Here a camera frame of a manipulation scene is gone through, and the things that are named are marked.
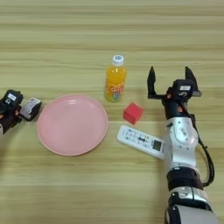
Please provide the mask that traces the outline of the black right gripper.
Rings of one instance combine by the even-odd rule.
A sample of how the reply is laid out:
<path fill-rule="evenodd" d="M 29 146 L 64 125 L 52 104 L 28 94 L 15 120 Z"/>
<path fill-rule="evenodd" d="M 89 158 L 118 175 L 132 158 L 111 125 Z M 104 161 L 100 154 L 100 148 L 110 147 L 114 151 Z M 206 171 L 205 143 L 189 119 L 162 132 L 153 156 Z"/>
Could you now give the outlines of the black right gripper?
<path fill-rule="evenodd" d="M 187 103 L 191 97 L 201 97 L 202 93 L 198 89 L 197 80 L 193 71 L 187 66 L 185 68 L 185 77 L 194 83 L 194 91 L 181 91 L 175 87 L 168 87 L 165 94 L 157 94 L 155 91 L 156 75 L 154 68 L 151 67 L 148 78 L 148 98 L 160 100 L 164 106 L 165 118 L 167 120 L 173 117 L 190 117 L 187 111 Z"/>

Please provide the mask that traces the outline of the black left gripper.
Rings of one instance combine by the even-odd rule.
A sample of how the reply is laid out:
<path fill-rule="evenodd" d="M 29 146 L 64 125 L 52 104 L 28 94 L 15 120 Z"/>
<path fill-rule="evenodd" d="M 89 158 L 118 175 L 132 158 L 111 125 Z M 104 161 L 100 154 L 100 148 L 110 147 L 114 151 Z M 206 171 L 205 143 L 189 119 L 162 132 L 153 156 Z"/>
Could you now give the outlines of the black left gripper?
<path fill-rule="evenodd" d="M 39 113 L 42 102 L 34 103 L 29 107 L 27 120 L 32 121 Z M 5 134 L 10 128 L 22 122 L 19 117 L 21 106 L 10 105 L 0 101 L 0 126 Z"/>

